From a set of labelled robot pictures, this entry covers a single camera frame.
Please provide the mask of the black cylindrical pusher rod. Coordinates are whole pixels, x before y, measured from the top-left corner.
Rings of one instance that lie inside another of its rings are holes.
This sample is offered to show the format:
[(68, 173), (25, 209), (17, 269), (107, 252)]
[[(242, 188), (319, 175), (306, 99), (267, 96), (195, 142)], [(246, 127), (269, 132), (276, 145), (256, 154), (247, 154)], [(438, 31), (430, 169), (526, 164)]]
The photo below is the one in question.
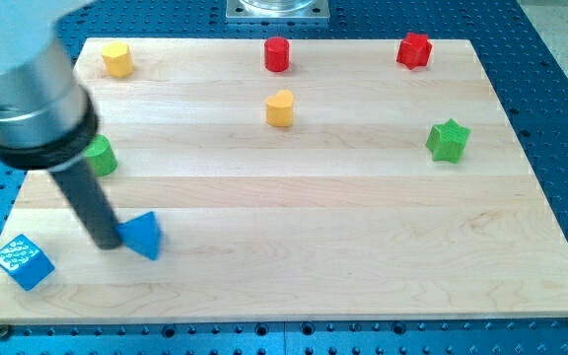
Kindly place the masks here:
[(87, 159), (76, 157), (48, 171), (94, 244), (99, 249), (120, 247), (117, 218)]

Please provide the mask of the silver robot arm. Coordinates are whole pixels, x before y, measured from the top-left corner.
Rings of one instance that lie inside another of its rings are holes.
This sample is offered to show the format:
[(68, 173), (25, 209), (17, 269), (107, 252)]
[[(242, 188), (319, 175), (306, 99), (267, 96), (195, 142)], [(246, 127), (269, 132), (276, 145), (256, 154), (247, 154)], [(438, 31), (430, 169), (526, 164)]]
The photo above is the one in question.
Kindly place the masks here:
[(55, 33), (87, 0), (0, 1), (0, 159), (46, 170), (100, 249), (115, 249), (117, 219), (84, 157), (99, 128), (86, 89)]

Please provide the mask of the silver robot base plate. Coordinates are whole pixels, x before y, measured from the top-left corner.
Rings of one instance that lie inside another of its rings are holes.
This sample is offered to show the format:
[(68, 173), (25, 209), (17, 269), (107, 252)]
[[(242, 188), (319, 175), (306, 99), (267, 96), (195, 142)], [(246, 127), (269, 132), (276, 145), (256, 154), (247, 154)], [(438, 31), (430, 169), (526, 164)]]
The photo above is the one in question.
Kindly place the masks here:
[(227, 0), (228, 23), (327, 23), (328, 0)]

